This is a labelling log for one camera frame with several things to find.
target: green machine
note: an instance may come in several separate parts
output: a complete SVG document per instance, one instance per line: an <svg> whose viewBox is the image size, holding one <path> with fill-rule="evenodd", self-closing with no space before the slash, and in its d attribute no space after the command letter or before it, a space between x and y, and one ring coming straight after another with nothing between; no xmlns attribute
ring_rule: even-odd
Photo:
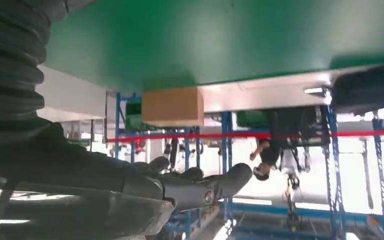
<svg viewBox="0 0 384 240"><path fill-rule="evenodd" d="M125 130L129 133L156 131L158 128L142 122L142 102L129 101L125 109Z"/></svg>
<svg viewBox="0 0 384 240"><path fill-rule="evenodd" d="M384 0L99 0L47 67L124 93L384 64Z"/></svg>
<svg viewBox="0 0 384 240"><path fill-rule="evenodd" d="M269 120L264 110L245 110L236 113L236 124L242 128L269 128Z"/></svg>

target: black shirt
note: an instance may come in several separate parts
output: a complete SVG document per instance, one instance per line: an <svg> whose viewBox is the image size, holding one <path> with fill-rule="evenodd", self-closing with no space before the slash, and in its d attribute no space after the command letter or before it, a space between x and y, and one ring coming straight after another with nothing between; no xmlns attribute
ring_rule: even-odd
<svg viewBox="0 0 384 240"><path fill-rule="evenodd" d="M257 143L260 146L262 143L266 141L270 143L270 147L260 152L259 156L261 157L261 162L268 164L270 166L274 166L276 165L276 162L279 159L279 155L281 153L281 146L275 140L258 139Z"/></svg>

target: metal shelving rack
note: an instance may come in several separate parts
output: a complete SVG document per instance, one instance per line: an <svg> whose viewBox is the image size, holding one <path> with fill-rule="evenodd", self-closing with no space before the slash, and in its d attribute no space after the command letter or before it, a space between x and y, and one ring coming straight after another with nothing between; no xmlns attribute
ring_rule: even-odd
<svg viewBox="0 0 384 240"><path fill-rule="evenodd" d="M125 118L123 116L123 112L120 109L121 101L132 101L137 100L140 97L133 96L128 98L122 98L119 93L116 96L116 138L120 137L164 137L166 134L125 134L119 132L119 124L120 118L124 121ZM377 156L377 165L379 170L379 179L381 186L381 199L382 199L382 212L383 216L369 216L366 214L358 214L358 213L349 213L345 212L343 199L342 199L342 182L341 182L341 174L340 174L340 152L339 152L339 141L337 137L338 128L336 122L336 115L330 106L326 106L326 119L323 119L325 124L328 125L330 129L331 137L331 149L330 146L325 146L323 148L323 152L325 155L326 162L326 181L327 181L327 200L329 204L329 211L325 210L312 210L312 209L297 209L297 214L304 218L318 218L318 219L329 219L330 221L330 234L329 235L315 235L308 233L300 233L296 231L290 230L270 230L264 229L263 227L249 227L244 225L233 225L234 222L234 213L237 212L248 212L248 213L257 213L257 214L277 214L277 215L287 215L286 207L277 207L277 206L265 206L265 205L256 205L256 204L243 204L243 203L234 203L231 198L224 199L223 203L220 204L220 210L222 210L223 218L228 224L226 227L226 233L228 233L229 239L235 240L256 240L256 239L302 239L302 240L346 240L347 233L347 223L361 223L367 224L369 222L369 218L371 221L377 221L380 223L381 228L384 232L384 173L383 173L383 159L382 159L382 149L381 149L381 137L378 135L374 136L374 142L376 146L376 156ZM374 131L382 131L384 127L382 125L382 121L377 117L377 114L374 115L373 119L373 130ZM247 131L233 131L233 118L231 112L221 112L221 129L222 135L228 136L231 133L260 133L267 134L268 129L251 129ZM196 152L197 159L196 164L197 167L200 167L200 139L196 139ZM134 142L132 142L132 154L131 154L131 162L134 162L135 150L134 150ZM115 155L118 156L119 147L118 143L115 146ZM189 168L189 157L190 157L190 146L189 140L185 139L185 168ZM225 174L232 167L233 159L232 159L232 139L227 137L222 137L221 139L221 158L222 158L222 173ZM336 179L336 184L333 185L332 178ZM173 216L172 219L181 219L179 223L181 224L173 224L169 222L166 226L174 232L184 232L186 235L186 239L190 239L193 232L196 229L199 229L202 226L203 216L202 212L198 211L198 214L192 211L187 211L183 213L179 213L176 216Z"/></svg>

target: black corrugated hose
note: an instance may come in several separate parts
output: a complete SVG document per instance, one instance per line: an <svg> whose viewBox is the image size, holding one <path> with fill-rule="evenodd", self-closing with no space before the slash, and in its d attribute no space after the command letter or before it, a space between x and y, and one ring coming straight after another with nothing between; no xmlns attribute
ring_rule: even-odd
<svg viewBox="0 0 384 240"><path fill-rule="evenodd" d="M37 68L46 60L51 23L95 0L0 0L0 144L36 135L49 122L35 87L44 81Z"/></svg>

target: person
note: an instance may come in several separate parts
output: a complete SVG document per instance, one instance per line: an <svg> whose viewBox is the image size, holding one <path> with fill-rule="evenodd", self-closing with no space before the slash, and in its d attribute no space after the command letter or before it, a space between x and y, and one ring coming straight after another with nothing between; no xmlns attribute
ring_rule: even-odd
<svg viewBox="0 0 384 240"><path fill-rule="evenodd" d="M255 160L257 155L261 157L261 163L254 167L253 174L260 181L269 179L270 171L279 159L281 147L275 140L257 139L257 149L249 155L251 161Z"/></svg>

